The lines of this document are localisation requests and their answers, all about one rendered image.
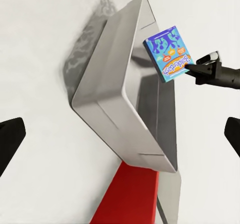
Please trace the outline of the board game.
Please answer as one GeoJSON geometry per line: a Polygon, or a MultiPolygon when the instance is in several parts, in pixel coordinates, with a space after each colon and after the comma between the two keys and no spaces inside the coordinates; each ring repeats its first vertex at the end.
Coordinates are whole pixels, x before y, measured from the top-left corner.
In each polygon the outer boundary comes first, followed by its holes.
{"type": "Polygon", "coordinates": [[[144,40],[143,45],[164,84],[188,72],[185,65],[194,65],[176,26],[144,40]]]}

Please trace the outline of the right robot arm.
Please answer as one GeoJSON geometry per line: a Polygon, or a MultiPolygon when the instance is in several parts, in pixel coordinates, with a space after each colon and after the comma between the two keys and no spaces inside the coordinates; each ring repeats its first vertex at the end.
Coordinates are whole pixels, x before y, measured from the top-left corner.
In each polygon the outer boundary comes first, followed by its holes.
{"type": "Polygon", "coordinates": [[[211,52],[198,59],[195,64],[186,64],[187,75],[195,77],[196,85],[212,85],[240,90],[240,68],[222,66],[220,52],[211,52]]]}

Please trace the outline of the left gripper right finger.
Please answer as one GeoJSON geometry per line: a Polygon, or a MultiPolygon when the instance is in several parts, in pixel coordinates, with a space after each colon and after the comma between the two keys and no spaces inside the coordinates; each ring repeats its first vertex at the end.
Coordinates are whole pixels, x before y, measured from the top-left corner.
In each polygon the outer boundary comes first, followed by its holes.
{"type": "Polygon", "coordinates": [[[224,135],[240,157],[240,119],[229,117],[227,119],[224,135]]]}

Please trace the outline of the toy box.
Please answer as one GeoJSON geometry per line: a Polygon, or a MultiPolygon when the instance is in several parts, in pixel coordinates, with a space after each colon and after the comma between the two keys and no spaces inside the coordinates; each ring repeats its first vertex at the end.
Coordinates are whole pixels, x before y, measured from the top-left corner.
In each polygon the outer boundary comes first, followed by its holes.
{"type": "Polygon", "coordinates": [[[112,15],[71,105],[127,165],[176,174],[175,79],[162,83],[143,45],[159,32],[148,0],[112,15]]]}

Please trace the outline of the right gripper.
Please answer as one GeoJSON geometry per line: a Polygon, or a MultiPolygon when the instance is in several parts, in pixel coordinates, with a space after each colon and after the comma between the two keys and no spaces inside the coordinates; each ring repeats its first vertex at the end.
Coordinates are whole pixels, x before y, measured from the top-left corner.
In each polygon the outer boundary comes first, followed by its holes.
{"type": "Polygon", "coordinates": [[[229,88],[235,78],[233,68],[222,66],[221,61],[210,64],[186,64],[187,75],[195,77],[196,85],[212,85],[229,88]]]}

